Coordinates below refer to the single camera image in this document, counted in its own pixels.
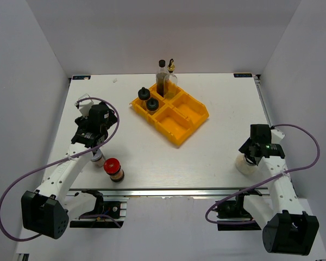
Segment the clear glass jar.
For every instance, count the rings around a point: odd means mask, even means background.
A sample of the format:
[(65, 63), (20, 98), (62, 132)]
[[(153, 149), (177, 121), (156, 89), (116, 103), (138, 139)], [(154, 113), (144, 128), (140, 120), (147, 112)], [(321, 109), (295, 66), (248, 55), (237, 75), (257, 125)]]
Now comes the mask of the clear glass jar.
[(240, 173), (247, 176), (254, 174), (258, 170), (256, 165), (246, 161), (246, 158), (243, 154), (239, 154), (236, 157), (235, 167)]

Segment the black-cap white spice jar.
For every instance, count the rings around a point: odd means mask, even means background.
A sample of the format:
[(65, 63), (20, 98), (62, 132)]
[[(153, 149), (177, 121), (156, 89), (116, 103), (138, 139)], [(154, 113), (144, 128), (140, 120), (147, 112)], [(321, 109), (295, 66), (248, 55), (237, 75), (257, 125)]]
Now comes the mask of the black-cap white spice jar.
[(146, 102), (147, 113), (154, 115), (159, 109), (159, 101), (156, 98), (150, 98)]

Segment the red-lid spice jar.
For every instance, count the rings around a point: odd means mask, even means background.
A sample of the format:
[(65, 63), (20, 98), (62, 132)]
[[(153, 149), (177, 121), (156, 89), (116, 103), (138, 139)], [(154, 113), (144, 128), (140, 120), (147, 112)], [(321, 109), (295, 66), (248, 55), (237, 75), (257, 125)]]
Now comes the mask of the red-lid spice jar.
[(103, 168), (113, 182), (118, 183), (124, 179), (124, 171), (116, 158), (107, 159)]

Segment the dark sauce bottle black cap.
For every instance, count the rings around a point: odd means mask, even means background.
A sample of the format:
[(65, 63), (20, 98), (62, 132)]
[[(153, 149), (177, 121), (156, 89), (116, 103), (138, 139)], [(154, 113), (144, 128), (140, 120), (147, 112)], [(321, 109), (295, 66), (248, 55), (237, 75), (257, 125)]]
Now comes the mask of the dark sauce bottle black cap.
[(164, 97), (164, 80), (167, 74), (166, 62), (161, 59), (159, 60), (159, 68), (156, 73), (156, 91), (161, 97)]

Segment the clear oil bottle gold spout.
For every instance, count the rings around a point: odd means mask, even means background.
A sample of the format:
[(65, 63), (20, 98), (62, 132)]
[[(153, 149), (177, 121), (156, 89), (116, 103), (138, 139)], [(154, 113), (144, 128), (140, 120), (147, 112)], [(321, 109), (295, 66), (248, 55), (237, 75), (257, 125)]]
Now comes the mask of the clear oil bottle gold spout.
[(170, 59), (167, 67), (168, 74), (164, 78), (164, 99), (171, 100), (177, 94), (178, 78), (174, 74), (175, 64), (174, 59)]

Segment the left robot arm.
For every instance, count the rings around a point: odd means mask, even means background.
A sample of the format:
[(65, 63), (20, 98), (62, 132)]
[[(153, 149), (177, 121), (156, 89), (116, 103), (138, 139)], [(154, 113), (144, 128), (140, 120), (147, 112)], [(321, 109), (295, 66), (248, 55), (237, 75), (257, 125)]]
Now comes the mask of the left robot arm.
[(53, 239), (63, 235), (69, 221), (83, 215), (97, 218), (103, 214), (103, 195), (97, 190), (85, 189), (70, 200), (66, 196), (85, 165), (109, 141), (108, 129), (119, 125), (118, 113), (109, 103), (76, 105), (81, 116), (75, 120), (78, 128), (65, 161), (58, 163), (34, 191), (26, 191), (21, 197), (24, 228)]

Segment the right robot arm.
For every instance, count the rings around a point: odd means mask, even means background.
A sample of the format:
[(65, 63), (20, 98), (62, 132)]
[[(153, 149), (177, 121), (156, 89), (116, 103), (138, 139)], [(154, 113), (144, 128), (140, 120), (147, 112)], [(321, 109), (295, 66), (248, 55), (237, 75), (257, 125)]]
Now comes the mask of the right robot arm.
[(268, 253), (307, 256), (319, 223), (302, 207), (293, 188), (280, 145), (283, 138), (282, 132), (269, 125), (251, 125), (250, 136), (240, 147), (235, 166), (243, 175), (262, 177), (272, 203), (258, 195), (247, 195), (234, 203), (234, 209), (239, 216), (250, 214), (254, 218), (262, 229)]

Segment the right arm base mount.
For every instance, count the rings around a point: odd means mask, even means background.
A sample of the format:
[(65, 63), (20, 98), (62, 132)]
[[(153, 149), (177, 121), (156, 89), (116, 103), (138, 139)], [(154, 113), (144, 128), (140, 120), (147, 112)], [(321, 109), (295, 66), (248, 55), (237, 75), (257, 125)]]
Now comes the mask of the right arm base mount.
[[(222, 222), (246, 222), (252, 221), (252, 216), (243, 208), (243, 199), (227, 200), (214, 207), (213, 212)], [(217, 225), (218, 231), (260, 231), (260, 226), (255, 222), (242, 225)]]

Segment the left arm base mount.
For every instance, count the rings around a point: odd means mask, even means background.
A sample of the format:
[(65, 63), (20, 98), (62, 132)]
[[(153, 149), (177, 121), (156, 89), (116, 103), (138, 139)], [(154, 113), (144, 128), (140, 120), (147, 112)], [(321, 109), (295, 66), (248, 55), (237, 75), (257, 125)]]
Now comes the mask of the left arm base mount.
[(71, 228), (121, 228), (127, 211), (127, 199), (104, 196), (92, 189), (67, 195), (62, 206)]

